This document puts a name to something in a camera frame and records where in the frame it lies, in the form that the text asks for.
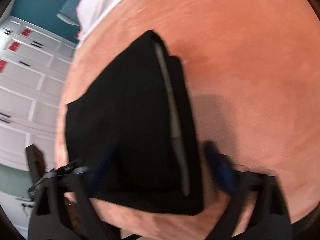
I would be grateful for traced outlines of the person's left hand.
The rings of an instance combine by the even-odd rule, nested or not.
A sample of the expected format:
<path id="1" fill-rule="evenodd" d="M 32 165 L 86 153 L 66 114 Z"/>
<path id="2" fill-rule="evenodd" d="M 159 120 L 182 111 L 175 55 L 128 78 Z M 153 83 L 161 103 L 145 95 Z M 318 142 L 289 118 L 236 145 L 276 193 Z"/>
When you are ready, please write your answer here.
<path id="1" fill-rule="evenodd" d="M 64 195 L 64 202 L 74 231 L 80 233 L 82 231 L 82 226 L 78 217 L 76 202 L 72 201 L 66 195 Z"/>

